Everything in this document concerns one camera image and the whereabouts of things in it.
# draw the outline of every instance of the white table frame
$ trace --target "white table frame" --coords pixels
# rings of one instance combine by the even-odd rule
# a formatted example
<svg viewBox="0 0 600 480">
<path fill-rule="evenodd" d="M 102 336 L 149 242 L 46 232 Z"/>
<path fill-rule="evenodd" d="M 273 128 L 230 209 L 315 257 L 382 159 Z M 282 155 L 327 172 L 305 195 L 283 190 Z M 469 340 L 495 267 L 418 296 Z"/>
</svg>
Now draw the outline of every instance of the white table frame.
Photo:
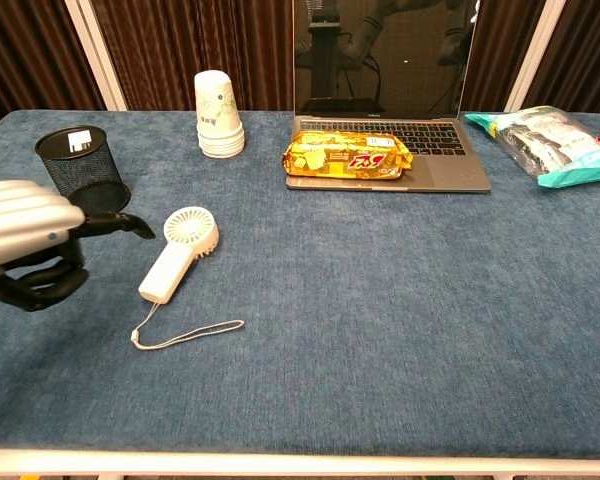
<svg viewBox="0 0 600 480">
<path fill-rule="evenodd" d="M 0 449 L 0 476 L 600 476 L 600 460 L 364 457 Z"/>
</svg>

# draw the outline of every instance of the silver robotic hand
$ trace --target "silver robotic hand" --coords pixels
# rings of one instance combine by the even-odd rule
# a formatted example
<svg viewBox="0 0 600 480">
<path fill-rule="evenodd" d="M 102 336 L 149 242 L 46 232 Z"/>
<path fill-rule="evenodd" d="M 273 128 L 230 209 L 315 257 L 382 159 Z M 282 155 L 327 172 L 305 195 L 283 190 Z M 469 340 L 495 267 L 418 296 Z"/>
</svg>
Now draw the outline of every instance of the silver robotic hand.
<svg viewBox="0 0 600 480">
<path fill-rule="evenodd" d="M 0 301 L 43 310 L 84 284 L 89 274 L 79 239 L 132 231 L 155 238 L 140 218 L 124 213 L 85 215 L 69 200 L 27 180 L 0 181 Z M 57 259 L 48 268 L 33 267 Z M 30 267 L 14 279 L 9 270 Z"/>
</svg>

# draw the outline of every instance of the black mesh pen holder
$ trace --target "black mesh pen holder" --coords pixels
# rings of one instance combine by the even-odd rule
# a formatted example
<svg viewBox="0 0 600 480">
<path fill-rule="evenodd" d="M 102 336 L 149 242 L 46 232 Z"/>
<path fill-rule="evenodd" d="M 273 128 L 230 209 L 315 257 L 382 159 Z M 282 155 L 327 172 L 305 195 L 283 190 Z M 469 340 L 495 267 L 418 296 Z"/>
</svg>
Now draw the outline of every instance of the black mesh pen holder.
<svg viewBox="0 0 600 480">
<path fill-rule="evenodd" d="M 122 183 L 104 130 L 90 125 L 63 128 L 36 143 L 61 195 L 87 214 L 119 212 L 131 192 Z"/>
</svg>

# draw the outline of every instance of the stack of paper cups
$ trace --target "stack of paper cups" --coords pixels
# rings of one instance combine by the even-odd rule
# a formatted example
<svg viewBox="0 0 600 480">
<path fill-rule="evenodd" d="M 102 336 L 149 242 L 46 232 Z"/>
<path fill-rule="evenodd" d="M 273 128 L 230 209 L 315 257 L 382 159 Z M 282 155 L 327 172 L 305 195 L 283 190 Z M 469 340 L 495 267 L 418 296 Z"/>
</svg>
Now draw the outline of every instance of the stack of paper cups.
<svg viewBox="0 0 600 480">
<path fill-rule="evenodd" d="M 207 70 L 194 77 L 198 145 L 207 157 L 228 158 L 244 148 L 244 130 L 229 76 Z"/>
</svg>

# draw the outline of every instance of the handheld fan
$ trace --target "handheld fan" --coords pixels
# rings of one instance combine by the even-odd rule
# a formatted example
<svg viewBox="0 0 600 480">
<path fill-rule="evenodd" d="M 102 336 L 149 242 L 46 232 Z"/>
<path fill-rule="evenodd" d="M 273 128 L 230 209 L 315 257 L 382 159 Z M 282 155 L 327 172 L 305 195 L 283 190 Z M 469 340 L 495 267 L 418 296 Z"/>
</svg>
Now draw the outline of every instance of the handheld fan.
<svg viewBox="0 0 600 480">
<path fill-rule="evenodd" d="M 138 288 L 143 298 L 159 304 L 171 299 L 191 263 L 213 252 L 220 238 L 213 215 L 202 207 L 173 212 L 163 231 L 167 246 Z"/>
<path fill-rule="evenodd" d="M 181 208 L 164 223 L 167 246 L 147 273 L 138 292 L 153 302 L 147 318 L 131 332 L 131 342 L 140 350 L 157 350 L 194 338 L 236 330 L 244 320 L 231 320 L 197 328 L 157 345 L 142 345 L 140 329 L 149 321 L 160 305 L 167 303 L 191 263 L 216 248 L 220 234 L 211 212 L 202 207 Z"/>
</svg>

